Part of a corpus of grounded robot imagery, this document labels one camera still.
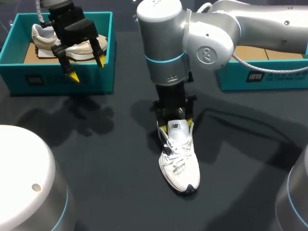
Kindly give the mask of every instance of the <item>robotic arm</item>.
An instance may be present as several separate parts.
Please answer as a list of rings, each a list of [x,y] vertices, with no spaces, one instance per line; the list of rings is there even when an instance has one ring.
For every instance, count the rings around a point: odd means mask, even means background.
[[[145,58],[159,96],[154,109],[160,126],[166,125],[165,109],[189,108],[186,118],[193,117],[195,97],[187,97],[183,85],[192,80],[190,63],[218,70],[232,56],[239,60],[233,55],[238,45],[308,52],[308,6],[256,6],[236,0],[208,4],[207,13],[183,10],[180,0],[144,0],[137,8]]]
[[[94,58],[99,67],[103,66],[104,52],[98,40],[98,32],[92,20],[86,19],[82,9],[76,7],[72,0],[36,0],[38,18],[43,28],[52,26],[61,44],[53,45],[51,50],[59,59],[63,72],[79,82],[73,70],[65,49],[89,40]],[[40,7],[47,8],[50,12],[49,22],[45,23],[40,12]]]

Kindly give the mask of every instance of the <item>white cable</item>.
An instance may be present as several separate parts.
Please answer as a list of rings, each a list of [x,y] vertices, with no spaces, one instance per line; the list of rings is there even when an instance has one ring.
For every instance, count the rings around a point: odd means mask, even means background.
[[[240,59],[238,56],[236,56],[235,53],[233,53],[233,58],[238,61],[239,63],[249,67],[250,69],[256,70],[256,71],[260,71],[260,72],[264,72],[264,73],[273,73],[273,74],[294,74],[294,73],[299,73],[299,72],[304,72],[304,71],[308,71],[308,66],[307,67],[303,67],[300,69],[295,69],[295,70],[270,70],[270,69],[264,69],[264,68],[260,68],[260,67],[256,67],[253,66],[251,64],[248,64],[247,62],[243,61],[242,59]]]
[[[210,9],[212,8],[212,4],[211,3],[205,3],[203,4],[197,11],[197,13],[202,13],[207,7],[210,7]],[[264,73],[273,73],[273,74],[294,74],[294,73],[299,73],[299,72],[304,72],[304,71],[308,71],[308,66],[307,67],[303,67],[300,69],[295,69],[295,70],[270,70],[270,69],[265,69],[265,68],[260,68],[260,67],[256,67],[253,66],[251,64],[248,64],[247,62],[245,62],[244,60],[240,59],[235,53],[233,53],[233,58],[238,61],[239,63],[241,63],[244,66],[249,67],[250,69],[256,70],[256,71],[260,71],[260,72],[264,72]]]
[[[36,1],[35,1],[35,4],[36,4],[36,6],[37,6],[37,13],[38,13],[39,21],[40,21],[41,23],[43,23],[43,22],[44,22],[44,19],[43,19],[42,12],[40,11],[40,1],[39,1],[39,0],[36,0]]]
[[[208,11],[213,7],[213,5],[209,2],[203,4],[197,11],[197,13],[202,13],[206,8],[209,8]]]

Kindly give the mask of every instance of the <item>cardboard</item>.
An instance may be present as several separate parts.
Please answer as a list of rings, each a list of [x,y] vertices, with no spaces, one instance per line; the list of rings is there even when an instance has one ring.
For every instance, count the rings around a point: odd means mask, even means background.
[[[281,59],[303,59],[301,54],[284,53],[278,51],[265,50],[269,60],[281,60]]]
[[[261,48],[237,46],[235,54],[244,61],[268,60],[265,50]]]
[[[88,61],[73,61],[73,60],[69,60],[70,63],[95,63],[96,61],[93,60],[88,60]],[[50,59],[40,59],[38,58],[37,54],[35,53],[35,45],[34,43],[30,43],[27,53],[26,53],[26,57],[24,60],[24,64],[57,64],[59,63],[59,60],[57,58],[50,58]]]

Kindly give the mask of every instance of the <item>white sneaker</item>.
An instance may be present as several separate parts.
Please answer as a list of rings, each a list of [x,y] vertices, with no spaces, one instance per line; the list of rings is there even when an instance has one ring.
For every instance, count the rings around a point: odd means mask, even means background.
[[[163,146],[160,169],[168,183],[181,193],[192,193],[200,184],[199,164],[193,148],[193,123],[186,119],[168,122],[167,133],[158,128]]]
[[[55,58],[51,51],[54,44],[59,44],[60,40],[57,38],[52,27],[42,28],[38,24],[32,26],[32,40],[37,48],[37,55],[39,58]],[[105,36],[99,35],[97,40],[103,51],[106,51],[108,41]],[[89,41],[76,44],[65,49],[66,56],[75,61],[85,61],[94,59],[93,50]]]

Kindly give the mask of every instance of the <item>white cylindrical robot base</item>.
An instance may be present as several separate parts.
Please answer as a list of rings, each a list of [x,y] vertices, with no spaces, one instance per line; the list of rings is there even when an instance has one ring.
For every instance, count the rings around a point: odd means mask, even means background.
[[[72,194],[48,145],[0,125],[0,231],[72,231]]]
[[[276,198],[281,231],[308,231],[308,148],[288,174]]]

